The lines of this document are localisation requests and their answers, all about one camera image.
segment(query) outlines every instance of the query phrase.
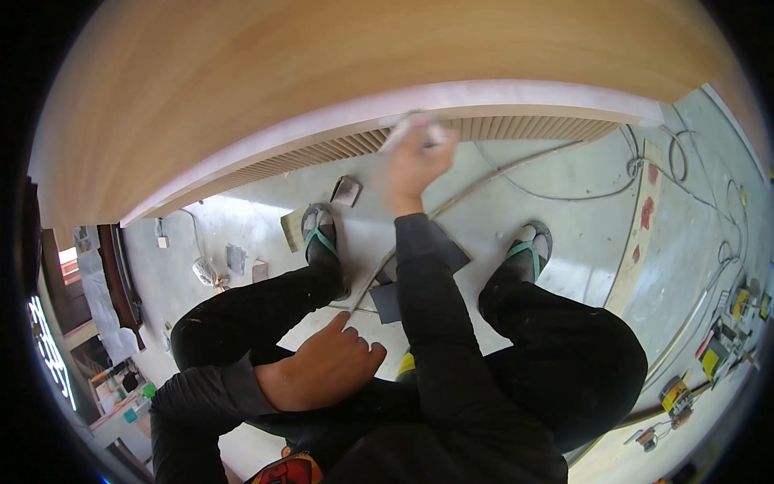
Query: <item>person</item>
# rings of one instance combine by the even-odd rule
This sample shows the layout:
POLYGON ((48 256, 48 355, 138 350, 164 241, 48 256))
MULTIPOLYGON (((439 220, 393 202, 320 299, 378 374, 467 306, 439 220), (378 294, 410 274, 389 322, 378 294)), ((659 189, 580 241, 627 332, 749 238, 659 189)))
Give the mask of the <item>person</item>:
POLYGON ((174 327, 180 373, 152 399, 156 481, 226 482, 218 437, 242 422, 284 437, 288 455, 248 482, 566 482, 562 453, 619 424, 647 371, 628 326, 535 285, 553 240, 521 227, 478 310, 512 346, 483 356, 423 213, 457 135, 426 147, 413 117, 392 152, 398 302, 412 383, 376 379, 386 350, 341 312, 296 352, 277 342, 346 294, 330 211, 302 219, 308 266, 218 294, 174 327))

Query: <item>black pants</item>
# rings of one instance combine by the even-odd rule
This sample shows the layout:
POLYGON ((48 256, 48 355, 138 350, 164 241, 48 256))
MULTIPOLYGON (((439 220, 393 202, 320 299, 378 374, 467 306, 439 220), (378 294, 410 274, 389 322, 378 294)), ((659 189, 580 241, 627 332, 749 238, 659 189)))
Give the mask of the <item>black pants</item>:
MULTIPOLYGON (((256 366, 292 355, 276 343, 341 292, 340 283, 327 274, 305 267, 199 304, 172 331, 178 367, 227 365, 247 352, 256 366)), ((647 361, 621 319, 534 284, 509 280, 501 271, 481 292, 479 307, 484 319, 513 343, 485 357, 502 392, 546 425, 562 452, 609 431, 632 409, 647 361)), ((298 442, 310 431, 319 435, 335 428, 340 436, 349 428, 355 438, 381 424, 421 418, 413 387, 374 378, 332 407, 248 423, 298 442)))

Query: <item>concrete floor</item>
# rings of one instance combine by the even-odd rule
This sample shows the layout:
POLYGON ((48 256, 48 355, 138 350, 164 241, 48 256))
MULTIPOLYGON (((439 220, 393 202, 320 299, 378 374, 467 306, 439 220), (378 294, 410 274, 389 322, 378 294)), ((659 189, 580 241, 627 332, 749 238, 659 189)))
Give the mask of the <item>concrete floor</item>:
MULTIPOLYGON (((750 277, 757 277, 764 286, 768 281, 774 237, 770 226, 764 226, 763 222, 772 220, 772 193, 762 182, 754 162, 728 120, 702 91, 687 96, 676 107, 688 126, 700 133, 697 136, 699 155, 712 182, 711 190, 698 155, 689 148, 689 173, 685 187, 705 201, 712 201, 714 193, 725 213, 729 212, 726 207, 729 177, 733 176, 736 183, 743 185, 748 192, 748 224, 747 227, 741 226, 741 253, 746 256, 744 263, 732 263, 721 274, 717 289, 711 288, 710 296, 700 308, 701 316, 704 307, 710 308, 708 312, 711 312, 721 289, 732 284, 742 265, 750 277)), ((671 130, 684 129, 670 106, 664 105, 663 111, 666 125, 671 130)), ((665 155, 669 152, 670 137, 666 133, 658 129, 634 128, 634 131, 641 150, 642 141, 647 138, 665 155)), ((690 140, 686 136, 682 139, 690 147, 690 140)), ((492 163, 501 166, 562 144, 537 140, 487 141, 480 142, 479 147, 492 163)), ((586 197, 610 193, 625 186, 629 180, 626 163, 631 158, 632 149, 626 138, 622 132, 615 131, 589 146, 518 168, 509 176, 529 190, 543 195, 586 197)), ((676 167, 680 166, 679 158, 676 160, 676 167)), ((196 216, 207 257, 211 258, 219 273, 228 273, 225 263, 227 243, 238 245, 247 252, 245 275, 230 274, 231 285, 236 287, 251 282, 249 267, 254 259, 269 264, 269 276, 304 266, 302 252, 292 254, 288 249, 279 217, 305 204, 327 201, 339 176, 353 176, 365 186, 360 199, 354 208, 337 206, 335 216, 340 234, 339 252, 355 292, 395 243, 392 219, 382 207, 380 180, 384 180, 384 164, 385 161, 377 156, 360 156, 312 166, 236 188, 187 209, 196 216)), ((434 209, 491 171, 492 168, 473 143, 460 144, 452 170, 426 191, 426 209, 434 209)), ((547 224, 553 234, 553 255, 539 279, 539 285, 562 296, 601 307, 615 280, 628 240, 638 185, 634 183, 616 197, 594 201, 546 201, 516 190, 501 177, 437 219, 472 258, 472 262, 455 275, 455 280, 468 305, 483 353, 510 344, 489 328, 478 315, 475 305, 478 292, 502 261, 512 233, 529 220, 536 219, 547 224)), ((721 241, 727 239, 734 251, 740 243, 736 228, 725 221, 721 224, 712 208, 695 201, 667 180, 664 180, 661 191, 660 209, 653 221, 656 230, 637 286, 622 316, 637 334, 651 364, 666 350, 717 269, 717 249, 721 241)), ((738 211, 736 198, 728 197, 728 200, 731 210, 738 211)), ((191 264, 199 254, 190 217, 176 212, 163 221, 163 229, 170 238, 169 249, 156 247, 153 220, 141 220, 125 230, 128 260, 143 301, 147 323, 142 333, 148 348, 135 355, 134 359, 156 385, 161 385, 177 371, 171 356, 165 354, 161 346, 165 321, 174 324, 193 306, 214 295, 214 290, 202 285, 191 270, 191 264)), ((336 304, 347 306, 349 302, 336 304)), ((368 296, 361 307, 374 309, 368 296)), ((338 311, 324 308, 310 314, 281 344, 290 349, 297 348, 338 311)), ((701 383, 703 375, 694 358, 694 351, 697 341, 704 337, 707 319, 697 318, 689 325, 684 341, 678 343, 654 375, 635 409, 658 405, 656 394, 663 384, 685 369, 694 370, 692 384, 701 383)), ((353 315, 351 324, 366 339, 380 341, 388 349, 387 359, 377 376, 394 378, 407 347, 400 325, 379 324, 377 315, 361 312, 353 315)), ((723 403, 714 407, 715 410, 724 408, 723 403)), ((711 421, 701 426, 696 424, 692 431, 685 431, 685 434, 700 439, 709 430, 711 421)), ((278 458, 282 446, 282 439, 246 425, 221 439, 224 461, 243 479, 278 458)), ((662 451, 666 447, 667 442, 657 450, 662 451)), ((682 451, 673 449, 668 456, 664 453, 665 457, 661 460, 665 464, 659 469, 683 457, 692 447, 682 448, 682 451)), ((639 450, 639 454, 632 455, 642 458, 645 454, 639 450)), ((617 472, 616 478, 622 477, 620 472, 626 473, 616 470, 618 464, 611 464, 611 461, 604 460, 606 458, 604 454, 594 457, 590 453, 584 458, 584 463, 596 462, 594 468, 597 471, 610 468, 611 472, 617 472)), ((606 475, 603 472, 598 474, 604 481, 606 475)), ((636 482, 637 479, 624 481, 636 482)))

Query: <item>wooden panel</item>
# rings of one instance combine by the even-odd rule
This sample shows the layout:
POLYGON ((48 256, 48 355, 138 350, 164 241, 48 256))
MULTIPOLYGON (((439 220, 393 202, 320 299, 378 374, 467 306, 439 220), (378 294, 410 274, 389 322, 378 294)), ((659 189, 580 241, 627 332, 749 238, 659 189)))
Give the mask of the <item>wooden panel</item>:
MULTIPOLYGON (((664 157, 660 149, 646 140, 643 150, 646 159, 653 162, 653 164, 661 170, 664 170, 664 157)), ((604 308, 618 317, 621 317, 624 314, 624 310, 632 299, 637 283, 640 280, 639 275, 642 272, 645 257, 648 255, 650 239, 656 229, 655 227, 650 226, 650 221, 653 220, 655 223, 656 219, 653 217, 653 214, 660 208, 659 198, 661 195, 661 180, 663 177, 657 174, 655 178, 651 178, 649 176, 650 170, 653 170, 654 173, 658 173, 658 171, 656 171, 656 168, 652 168, 650 164, 651 163, 648 162, 642 166, 643 175, 639 180, 639 192, 637 195, 637 205, 634 211, 635 217, 632 220, 632 228, 629 230, 626 248, 624 249, 624 255, 621 259, 621 264, 618 267, 615 280, 610 288, 608 298, 604 302, 604 308), (646 211, 645 209, 647 201, 650 201, 652 204, 650 211, 646 211), (648 221, 648 228, 643 228, 645 224, 642 223, 642 216, 639 215, 646 213, 648 214, 648 218, 646 218, 648 221)))
MULTIPOLYGON (((693 1, 423 0, 421 7, 411 0, 103 3, 63 63, 36 132, 30 173, 43 225, 67 235, 73 225, 118 222, 218 150, 368 94, 533 79, 672 102, 721 76, 731 58, 693 1)), ((464 137, 472 128, 464 126, 464 137)), ((341 156, 348 148, 331 147, 341 156)))
MULTIPOLYGON (((510 132, 510 136, 506 136, 505 132, 507 129, 503 128, 501 130, 502 117, 498 116, 496 118, 497 119, 495 120, 495 117, 493 116, 486 116, 480 118, 447 119, 443 121, 443 124, 447 127, 469 126, 470 135, 468 135, 466 141, 494 139, 495 133, 501 131, 502 135, 497 139, 566 139, 573 141, 594 141, 618 128, 619 124, 617 122, 598 121, 594 119, 573 119, 556 116, 522 116, 520 118, 526 118, 526 120, 524 120, 525 125, 532 125, 533 128, 518 132, 513 130, 510 132), (574 125, 577 128, 571 131, 563 130, 562 132, 558 132, 558 130, 551 129, 551 127, 555 125, 573 125, 573 122, 575 122, 574 125)), ((187 205, 196 203, 197 201, 211 197, 212 195, 240 187, 253 181, 297 170, 302 167, 299 162, 301 159, 306 160, 304 163, 309 163, 304 166, 311 166, 313 164, 339 160, 342 157, 349 158, 352 156, 360 156, 362 154, 376 153, 379 147, 382 146, 382 140, 380 139, 383 139, 383 137, 377 139, 375 136, 376 133, 381 135, 380 132, 371 131, 352 136, 343 136, 341 138, 310 145, 305 148, 284 153, 283 155, 273 156, 258 161, 257 163, 253 163, 252 165, 248 165, 240 170, 217 178, 216 180, 212 180, 201 187, 181 195, 175 200, 150 212, 148 217, 166 217, 179 208, 186 207, 187 205), (364 139, 371 139, 372 141, 368 143, 357 141, 364 139), (356 142, 359 143, 357 153, 355 153, 355 149, 345 149, 345 146, 353 146, 356 142), (328 149, 326 151, 324 146, 341 147, 341 150, 335 152, 332 149, 328 149)))

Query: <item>white edge banding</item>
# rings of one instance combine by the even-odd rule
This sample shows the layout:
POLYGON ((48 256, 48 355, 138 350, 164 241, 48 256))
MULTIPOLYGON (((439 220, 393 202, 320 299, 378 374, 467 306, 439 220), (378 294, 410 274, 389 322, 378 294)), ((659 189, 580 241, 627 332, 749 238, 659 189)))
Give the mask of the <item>white edge banding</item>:
POLYGON ((121 226, 225 174, 315 142, 384 127, 385 118, 424 109, 442 118, 573 115, 645 127, 664 123, 659 102, 554 81, 455 81, 371 94, 307 112, 241 139, 175 177, 121 219, 121 226))

